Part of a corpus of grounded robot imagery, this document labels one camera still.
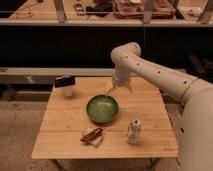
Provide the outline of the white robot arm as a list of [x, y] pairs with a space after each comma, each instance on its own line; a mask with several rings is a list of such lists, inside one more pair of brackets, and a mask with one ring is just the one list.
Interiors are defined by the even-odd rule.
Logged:
[[135, 73], [184, 106], [178, 171], [213, 171], [213, 83], [142, 59], [136, 42], [114, 48], [111, 60], [115, 68], [108, 91], [128, 87]]

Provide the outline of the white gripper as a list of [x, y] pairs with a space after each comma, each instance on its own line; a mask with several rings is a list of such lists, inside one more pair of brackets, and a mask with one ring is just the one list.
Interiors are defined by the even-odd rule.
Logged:
[[124, 71], [122, 69], [115, 68], [112, 74], [113, 87], [106, 89], [106, 91], [104, 92], [104, 95], [108, 96], [117, 87], [125, 87], [127, 90], [132, 91], [130, 82], [131, 82], [131, 78], [130, 78], [129, 71]]

